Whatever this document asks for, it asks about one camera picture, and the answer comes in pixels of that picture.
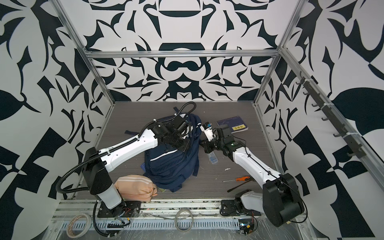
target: navy blue backpack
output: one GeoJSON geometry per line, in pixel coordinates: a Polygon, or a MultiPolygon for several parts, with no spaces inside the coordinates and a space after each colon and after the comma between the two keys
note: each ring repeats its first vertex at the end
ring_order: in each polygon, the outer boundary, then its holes
{"type": "Polygon", "coordinates": [[[146,172],[154,184],[162,189],[176,192],[182,188],[182,183],[191,175],[197,176],[199,171],[199,139],[201,135],[199,116],[190,113],[187,118],[192,125],[188,133],[190,148],[182,152],[167,144],[159,145],[144,153],[146,172]]]}

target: white stripe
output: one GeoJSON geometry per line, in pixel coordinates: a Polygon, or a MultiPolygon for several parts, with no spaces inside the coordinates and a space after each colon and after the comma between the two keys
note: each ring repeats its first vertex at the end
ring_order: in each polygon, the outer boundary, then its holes
{"type": "Polygon", "coordinates": [[[174,150],[174,151],[166,152],[166,153],[164,153],[164,154],[161,154],[159,157],[156,157],[156,158],[154,158],[154,159],[151,159],[150,161],[154,161],[154,160],[156,160],[156,159],[159,159],[159,158],[162,157],[162,156],[165,156],[165,155],[174,153],[174,152],[176,152],[176,151],[177,151],[177,149],[174,150]]]}
{"type": "Polygon", "coordinates": [[[151,182],[146,182],[146,181],[143,181],[143,180],[129,180],[129,179],[118,179],[118,182],[119,181],[125,181],[125,182],[143,182],[143,183],[146,183],[146,184],[150,184],[151,182]]]}
{"type": "Polygon", "coordinates": [[[145,180],[148,182],[152,182],[150,179],[146,179],[144,177],[119,177],[119,179],[140,179],[140,180],[145,180]]]}

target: screwdriver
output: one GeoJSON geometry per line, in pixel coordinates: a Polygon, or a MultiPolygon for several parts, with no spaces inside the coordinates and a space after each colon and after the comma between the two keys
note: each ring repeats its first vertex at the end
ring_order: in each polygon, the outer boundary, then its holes
{"type": "Polygon", "coordinates": [[[230,182],[230,181],[248,181],[250,179],[250,176],[245,176],[245,177],[238,177],[234,180],[227,180],[227,181],[223,181],[223,182],[230,182]]]}

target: plastic container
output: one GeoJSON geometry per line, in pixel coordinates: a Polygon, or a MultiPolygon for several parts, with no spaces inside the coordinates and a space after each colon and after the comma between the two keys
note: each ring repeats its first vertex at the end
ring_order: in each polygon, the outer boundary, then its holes
{"type": "Polygon", "coordinates": [[[207,155],[212,164],[216,164],[218,162],[216,154],[213,151],[211,153],[207,153],[207,155]]]}

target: black hook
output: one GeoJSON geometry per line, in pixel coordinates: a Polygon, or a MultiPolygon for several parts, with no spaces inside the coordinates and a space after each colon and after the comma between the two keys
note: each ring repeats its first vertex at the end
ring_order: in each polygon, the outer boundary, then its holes
{"type": "Polygon", "coordinates": [[[298,83],[296,83],[297,85],[299,85],[305,81],[305,78],[301,75],[301,72],[300,72],[300,77],[301,77],[301,80],[298,83]]]}

